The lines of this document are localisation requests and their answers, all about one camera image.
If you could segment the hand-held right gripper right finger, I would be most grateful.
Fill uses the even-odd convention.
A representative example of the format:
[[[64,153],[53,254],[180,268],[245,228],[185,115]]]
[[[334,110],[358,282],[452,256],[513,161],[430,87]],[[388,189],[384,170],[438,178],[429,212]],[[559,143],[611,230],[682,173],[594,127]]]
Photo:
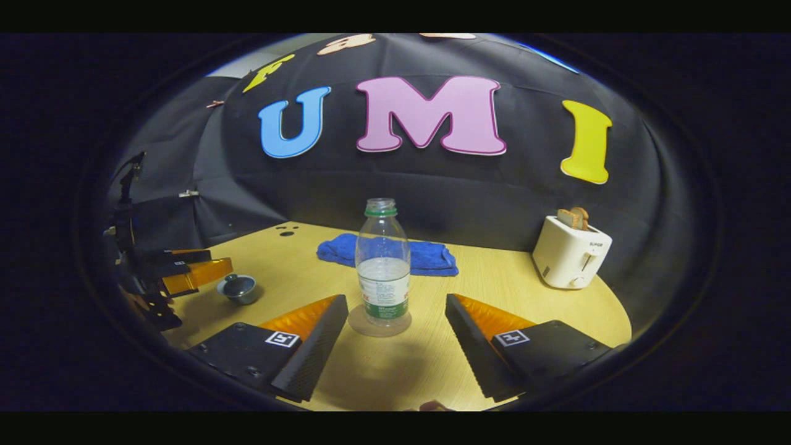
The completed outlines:
[[[612,347],[560,320],[536,323],[459,294],[444,309],[484,397],[543,397],[613,355]]]

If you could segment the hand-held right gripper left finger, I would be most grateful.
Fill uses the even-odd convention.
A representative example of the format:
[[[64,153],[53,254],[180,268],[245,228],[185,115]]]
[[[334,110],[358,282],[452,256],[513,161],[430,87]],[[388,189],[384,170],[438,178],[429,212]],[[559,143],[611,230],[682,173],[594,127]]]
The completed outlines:
[[[347,298],[333,295],[260,326],[235,322],[188,352],[255,391],[308,402],[348,315]]]

